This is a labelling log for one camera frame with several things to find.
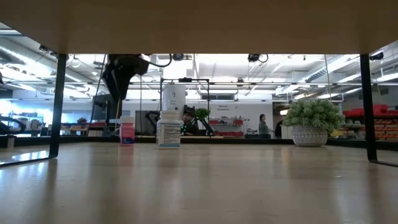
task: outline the bottle cap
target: bottle cap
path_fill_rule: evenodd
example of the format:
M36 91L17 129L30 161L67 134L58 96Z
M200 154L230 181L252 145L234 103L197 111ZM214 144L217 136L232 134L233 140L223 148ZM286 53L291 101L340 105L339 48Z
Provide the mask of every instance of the bottle cap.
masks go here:
M120 117L120 122L123 123L133 123L134 124L134 117L130 116L121 116Z

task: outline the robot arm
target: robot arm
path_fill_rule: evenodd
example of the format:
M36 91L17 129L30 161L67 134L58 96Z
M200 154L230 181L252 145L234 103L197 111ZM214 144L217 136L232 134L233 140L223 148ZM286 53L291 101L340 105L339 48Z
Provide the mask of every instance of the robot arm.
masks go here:
M172 62L172 56L171 54L169 55L170 62L167 65L156 65L142 59L141 54L109 54L102 79L108 87L113 100L125 100L130 79L134 75L147 73L149 64L158 67L169 66Z

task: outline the table surface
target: table surface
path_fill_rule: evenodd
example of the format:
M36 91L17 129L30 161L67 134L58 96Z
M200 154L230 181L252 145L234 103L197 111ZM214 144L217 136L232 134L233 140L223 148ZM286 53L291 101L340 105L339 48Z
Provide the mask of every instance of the table surface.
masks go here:
M0 22L58 53L370 53L395 0L4 1Z
M398 160L396 152L379 157ZM397 186L398 169L369 163L365 149L62 144L56 159L0 169L0 217L2 224L398 223Z

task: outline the pink pill bottle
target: pink pill bottle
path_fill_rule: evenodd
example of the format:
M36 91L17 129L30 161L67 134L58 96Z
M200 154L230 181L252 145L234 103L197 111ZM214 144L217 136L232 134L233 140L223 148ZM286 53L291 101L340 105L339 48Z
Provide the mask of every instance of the pink pill bottle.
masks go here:
M135 129L134 118L130 116L120 117L120 145L132 146L134 144Z

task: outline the woman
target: woman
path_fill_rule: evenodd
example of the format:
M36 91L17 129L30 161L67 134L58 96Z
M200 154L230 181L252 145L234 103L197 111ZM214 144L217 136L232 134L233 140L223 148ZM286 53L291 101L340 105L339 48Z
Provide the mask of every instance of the woman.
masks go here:
M260 115L259 134L260 134L260 136L261 136L262 134L268 135L268 126L267 126L267 123L266 123L266 116L265 116L265 114L261 114L261 115Z

